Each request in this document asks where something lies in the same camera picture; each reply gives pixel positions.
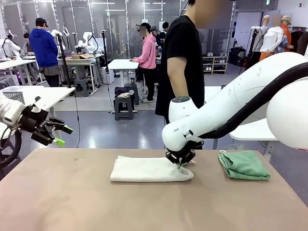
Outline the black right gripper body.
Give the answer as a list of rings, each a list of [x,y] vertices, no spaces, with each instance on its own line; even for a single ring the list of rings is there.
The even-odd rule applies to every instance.
[[[168,156],[172,155],[172,156],[174,156],[176,158],[181,159],[182,157],[187,156],[189,153],[195,153],[195,151],[194,150],[190,150],[190,149],[188,149],[188,150],[181,150],[181,151],[178,151],[178,152],[168,150],[166,152],[166,158]]]

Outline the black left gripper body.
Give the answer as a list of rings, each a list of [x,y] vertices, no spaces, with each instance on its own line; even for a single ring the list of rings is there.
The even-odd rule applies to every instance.
[[[47,133],[45,127],[47,116],[47,111],[41,109],[39,112],[32,112],[32,107],[27,106],[21,112],[21,129],[31,133]]]

